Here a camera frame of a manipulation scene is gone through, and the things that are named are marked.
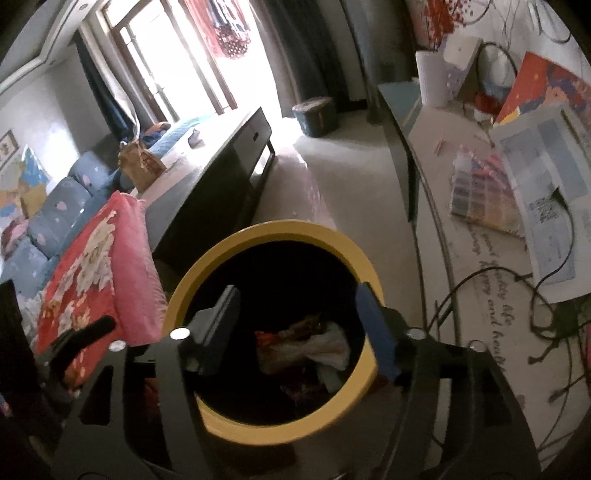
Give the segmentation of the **red floral blanket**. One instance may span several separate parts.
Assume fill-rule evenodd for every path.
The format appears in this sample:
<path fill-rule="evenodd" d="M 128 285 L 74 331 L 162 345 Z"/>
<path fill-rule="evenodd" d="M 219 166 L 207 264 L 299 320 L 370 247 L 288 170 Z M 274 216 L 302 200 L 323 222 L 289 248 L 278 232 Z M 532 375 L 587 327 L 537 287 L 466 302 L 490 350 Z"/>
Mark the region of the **red floral blanket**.
<path fill-rule="evenodd" d="M 113 341 L 129 346 L 158 341 L 166 309 L 148 244 L 145 202 L 115 192 L 66 249 L 45 288 L 36 351 L 45 351 L 64 332 L 112 317 L 114 330 L 84 348 L 66 369 L 66 385 L 79 387 Z"/>

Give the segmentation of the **small dark storage stool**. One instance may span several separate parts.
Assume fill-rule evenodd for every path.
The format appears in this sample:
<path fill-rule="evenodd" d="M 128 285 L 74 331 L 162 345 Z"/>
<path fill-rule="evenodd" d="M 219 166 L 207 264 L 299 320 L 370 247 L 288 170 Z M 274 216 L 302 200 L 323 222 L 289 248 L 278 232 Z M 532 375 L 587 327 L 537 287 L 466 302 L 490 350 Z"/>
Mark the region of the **small dark storage stool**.
<path fill-rule="evenodd" d="M 339 128 L 339 117 L 332 97 L 314 97 L 293 107 L 294 118 L 305 136 L 321 138 Z"/>

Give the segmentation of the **pink red cushion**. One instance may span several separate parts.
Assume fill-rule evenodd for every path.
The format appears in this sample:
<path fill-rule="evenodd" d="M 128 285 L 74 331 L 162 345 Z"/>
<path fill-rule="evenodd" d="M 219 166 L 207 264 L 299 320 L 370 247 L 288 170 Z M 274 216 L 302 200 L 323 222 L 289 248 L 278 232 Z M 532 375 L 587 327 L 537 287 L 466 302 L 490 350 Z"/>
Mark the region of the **pink red cushion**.
<path fill-rule="evenodd" d="M 19 216 L 2 231 L 1 234 L 1 257 L 6 260 L 16 250 L 27 233 L 29 221 Z"/>

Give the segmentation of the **small object on table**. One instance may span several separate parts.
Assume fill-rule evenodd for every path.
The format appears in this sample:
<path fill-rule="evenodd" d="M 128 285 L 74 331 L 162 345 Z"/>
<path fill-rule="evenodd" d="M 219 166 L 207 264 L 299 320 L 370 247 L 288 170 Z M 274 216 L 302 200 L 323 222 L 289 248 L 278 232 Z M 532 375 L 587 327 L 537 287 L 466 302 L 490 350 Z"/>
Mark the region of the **small object on table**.
<path fill-rule="evenodd" d="M 201 138 L 201 133 L 197 129 L 193 129 L 190 135 L 187 138 L 187 144 L 190 146 L 191 149 L 197 149 L 204 140 Z"/>

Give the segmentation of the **yellow rimmed trash bin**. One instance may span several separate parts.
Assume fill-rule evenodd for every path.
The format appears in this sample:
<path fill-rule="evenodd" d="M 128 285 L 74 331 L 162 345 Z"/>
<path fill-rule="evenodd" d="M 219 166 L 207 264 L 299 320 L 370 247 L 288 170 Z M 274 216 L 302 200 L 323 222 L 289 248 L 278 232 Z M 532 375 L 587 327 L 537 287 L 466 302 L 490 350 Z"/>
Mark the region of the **yellow rimmed trash bin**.
<path fill-rule="evenodd" d="M 204 253 L 174 290 L 162 330 L 186 325 L 235 288 L 221 344 L 192 395 L 207 432 L 276 446 L 342 421 L 378 372 L 356 310 L 363 283 L 380 285 L 363 250 L 310 222 L 257 224 Z"/>

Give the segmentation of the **yellow cushion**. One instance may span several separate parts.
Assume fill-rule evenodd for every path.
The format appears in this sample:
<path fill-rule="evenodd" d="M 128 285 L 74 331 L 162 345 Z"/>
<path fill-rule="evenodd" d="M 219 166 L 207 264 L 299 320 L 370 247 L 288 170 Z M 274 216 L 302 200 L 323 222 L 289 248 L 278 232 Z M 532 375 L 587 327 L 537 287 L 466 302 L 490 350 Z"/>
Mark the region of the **yellow cushion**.
<path fill-rule="evenodd" d="M 47 198 L 46 184 L 40 183 L 21 196 L 21 205 L 26 218 L 32 218 L 43 206 Z"/>

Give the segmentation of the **printed paper sheet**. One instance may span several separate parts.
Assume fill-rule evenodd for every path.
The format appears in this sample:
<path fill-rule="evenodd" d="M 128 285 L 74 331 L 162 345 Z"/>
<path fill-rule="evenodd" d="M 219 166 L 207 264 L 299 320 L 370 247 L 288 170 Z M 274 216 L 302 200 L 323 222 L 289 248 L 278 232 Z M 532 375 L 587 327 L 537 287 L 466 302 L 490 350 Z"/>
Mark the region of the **printed paper sheet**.
<path fill-rule="evenodd" d="M 590 292 L 590 133 L 564 102 L 498 125 L 491 137 L 523 223 L 534 282 L 551 303 Z"/>

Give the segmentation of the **hanging red patterned clothes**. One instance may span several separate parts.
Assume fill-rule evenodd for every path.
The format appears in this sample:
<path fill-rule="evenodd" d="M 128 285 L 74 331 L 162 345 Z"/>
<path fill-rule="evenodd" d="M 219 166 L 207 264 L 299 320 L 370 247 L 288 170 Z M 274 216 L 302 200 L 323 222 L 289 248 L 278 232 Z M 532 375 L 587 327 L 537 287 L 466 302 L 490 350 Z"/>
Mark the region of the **hanging red patterned clothes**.
<path fill-rule="evenodd" d="M 250 29 L 238 1 L 187 0 L 184 4 L 212 56 L 235 59 L 245 55 Z"/>

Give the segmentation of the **china map poster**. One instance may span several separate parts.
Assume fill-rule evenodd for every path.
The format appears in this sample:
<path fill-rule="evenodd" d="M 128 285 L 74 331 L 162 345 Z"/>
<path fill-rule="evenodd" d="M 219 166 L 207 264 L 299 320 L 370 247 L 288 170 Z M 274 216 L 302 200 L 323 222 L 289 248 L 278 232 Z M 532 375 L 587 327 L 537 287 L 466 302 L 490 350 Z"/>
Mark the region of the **china map poster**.
<path fill-rule="evenodd" d="M 1 169 L 1 217 L 25 217 L 21 196 L 40 183 L 46 184 L 47 193 L 50 180 L 34 151 L 26 145 L 19 158 L 9 160 Z"/>

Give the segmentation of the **red painting canvas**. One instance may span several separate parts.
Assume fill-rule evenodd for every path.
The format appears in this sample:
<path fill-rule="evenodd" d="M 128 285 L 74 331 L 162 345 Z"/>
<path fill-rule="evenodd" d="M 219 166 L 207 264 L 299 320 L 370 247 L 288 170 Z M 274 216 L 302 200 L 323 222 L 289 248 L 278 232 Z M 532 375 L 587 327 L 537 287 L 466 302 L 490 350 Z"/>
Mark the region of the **red painting canvas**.
<path fill-rule="evenodd" d="M 509 123 L 541 105 L 558 102 L 568 103 L 590 130 L 590 85 L 562 66 L 527 52 L 496 123 Z"/>

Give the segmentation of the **brown paper bag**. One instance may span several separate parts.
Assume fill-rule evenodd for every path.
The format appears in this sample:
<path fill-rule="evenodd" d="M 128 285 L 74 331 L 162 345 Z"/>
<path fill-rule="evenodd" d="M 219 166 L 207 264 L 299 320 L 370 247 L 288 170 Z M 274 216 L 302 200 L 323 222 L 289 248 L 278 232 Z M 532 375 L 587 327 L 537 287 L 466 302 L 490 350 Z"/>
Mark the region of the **brown paper bag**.
<path fill-rule="evenodd" d="M 118 166 L 140 194 L 144 193 L 166 171 L 163 162 L 140 140 L 127 143 L 120 148 Z"/>

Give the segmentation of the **framed scroll picture right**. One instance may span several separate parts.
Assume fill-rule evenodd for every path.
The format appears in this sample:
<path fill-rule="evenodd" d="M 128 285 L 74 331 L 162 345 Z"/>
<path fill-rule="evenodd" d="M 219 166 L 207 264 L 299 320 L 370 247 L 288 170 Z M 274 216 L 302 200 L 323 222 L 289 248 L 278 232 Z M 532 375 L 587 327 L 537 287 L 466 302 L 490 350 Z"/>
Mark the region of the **framed scroll picture right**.
<path fill-rule="evenodd" d="M 0 167 L 3 167 L 19 150 L 19 145 L 11 130 L 0 138 Z"/>

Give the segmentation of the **colour swatch card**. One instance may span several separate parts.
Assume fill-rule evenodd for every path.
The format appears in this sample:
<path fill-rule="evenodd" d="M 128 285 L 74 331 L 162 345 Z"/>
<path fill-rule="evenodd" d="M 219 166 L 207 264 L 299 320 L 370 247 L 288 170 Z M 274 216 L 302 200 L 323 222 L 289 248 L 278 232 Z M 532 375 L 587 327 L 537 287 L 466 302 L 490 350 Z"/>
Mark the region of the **colour swatch card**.
<path fill-rule="evenodd" d="M 450 213 L 518 238 L 524 237 L 521 214 L 502 159 L 477 156 L 464 145 L 453 162 Z"/>

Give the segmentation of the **blue fabric sofa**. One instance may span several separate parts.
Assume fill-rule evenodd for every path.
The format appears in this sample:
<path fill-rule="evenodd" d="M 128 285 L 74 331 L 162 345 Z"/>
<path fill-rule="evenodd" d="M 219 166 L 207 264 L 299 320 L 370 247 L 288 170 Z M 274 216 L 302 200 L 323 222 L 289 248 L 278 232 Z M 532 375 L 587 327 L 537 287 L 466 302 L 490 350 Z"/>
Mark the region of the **blue fabric sofa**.
<path fill-rule="evenodd" d="M 113 136 L 101 139 L 47 191 L 42 208 L 26 218 L 26 236 L 8 259 L 1 257 L 1 282 L 11 283 L 18 296 L 30 299 L 43 290 L 63 253 L 111 195 L 133 189 L 118 168 L 119 149 Z M 1 217 L 1 234 L 13 219 Z"/>

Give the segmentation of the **dark blue curtain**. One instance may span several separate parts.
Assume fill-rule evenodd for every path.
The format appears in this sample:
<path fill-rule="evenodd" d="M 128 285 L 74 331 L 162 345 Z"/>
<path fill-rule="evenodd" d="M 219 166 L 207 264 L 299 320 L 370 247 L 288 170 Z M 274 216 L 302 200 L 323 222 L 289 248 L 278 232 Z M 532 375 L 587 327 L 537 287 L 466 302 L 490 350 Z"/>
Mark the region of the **dark blue curtain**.
<path fill-rule="evenodd" d="M 129 143 L 135 139 L 137 126 L 135 119 L 124 110 L 121 103 L 115 98 L 91 58 L 90 51 L 79 32 L 74 34 L 73 42 L 93 97 L 111 134 L 117 141 Z"/>

